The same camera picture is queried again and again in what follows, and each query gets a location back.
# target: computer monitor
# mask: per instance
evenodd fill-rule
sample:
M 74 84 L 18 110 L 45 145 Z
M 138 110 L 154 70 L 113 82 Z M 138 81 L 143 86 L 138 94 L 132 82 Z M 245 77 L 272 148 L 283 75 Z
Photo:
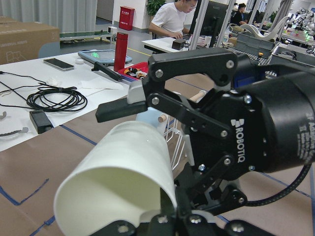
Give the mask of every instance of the computer monitor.
M 198 1 L 197 6 L 196 6 L 196 10 L 195 10 L 191 27 L 189 30 L 190 34 L 193 34 L 193 31 L 195 29 L 196 19 L 198 17 L 200 5 L 201 5 L 201 0 Z M 225 19 L 227 8 L 228 8 L 227 4 L 218 3 L 215 1 L 208 2 L 208 6 L 207 6 L 205 18 L 202 23 L 200 35 L 212 36 L 210 47 L 213 47 L 216 41 L 216 36 L 218 36 L 220 33 L 220 30 L 222 28 L 222 25 Z
M 265 13 L 262 11 L 260 14 L 257 16 L 256 23 L 261 23 L 262 19 L 264 19 Z

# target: window curtain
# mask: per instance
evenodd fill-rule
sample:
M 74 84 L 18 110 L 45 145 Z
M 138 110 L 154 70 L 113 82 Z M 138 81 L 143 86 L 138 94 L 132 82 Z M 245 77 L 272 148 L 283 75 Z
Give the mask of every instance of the window curtain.
M 0 0 L 0 15 L 42 22 L 60 32 L 94 31 L 96 8 L 97 0 Z

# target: red fire extinguisher box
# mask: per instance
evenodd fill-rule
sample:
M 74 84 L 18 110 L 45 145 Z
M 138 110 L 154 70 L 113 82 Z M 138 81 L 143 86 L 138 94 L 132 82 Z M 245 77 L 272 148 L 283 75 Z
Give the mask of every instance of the red fire extinguisher box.
M 132 30 L 133 15 L 134 15 L 134 8 L 121 6 L 119 28 L 124 29 L 124 30 Z

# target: small black box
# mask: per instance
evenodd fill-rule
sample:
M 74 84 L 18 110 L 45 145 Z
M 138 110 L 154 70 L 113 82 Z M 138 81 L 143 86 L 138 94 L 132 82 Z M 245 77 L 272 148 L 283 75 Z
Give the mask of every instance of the small black box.
M 172 49 L 181 50 L 185 46 L 185 39 L 176 39 L 173 41 Z

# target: green light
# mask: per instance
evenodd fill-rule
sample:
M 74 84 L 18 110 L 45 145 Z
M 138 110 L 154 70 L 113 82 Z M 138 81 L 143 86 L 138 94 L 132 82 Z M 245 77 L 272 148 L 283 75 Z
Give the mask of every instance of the green light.
M 99 54 L 96 53 L 96 52 L 92 52 L 92 57 L 94 57 L 94 58 L 99 58 Z

